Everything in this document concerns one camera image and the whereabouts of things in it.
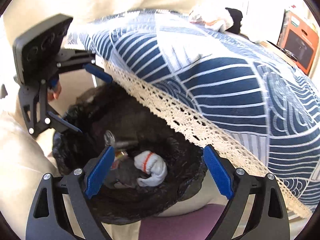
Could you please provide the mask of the person left hand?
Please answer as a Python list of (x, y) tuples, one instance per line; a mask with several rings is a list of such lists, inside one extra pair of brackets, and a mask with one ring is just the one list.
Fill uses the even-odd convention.
[(53, 89), (49, 89), (47, 93), (48, 102), (57, 100), (61, 94), (62, 86), (61, 83), (58, 81), (56, 86)]

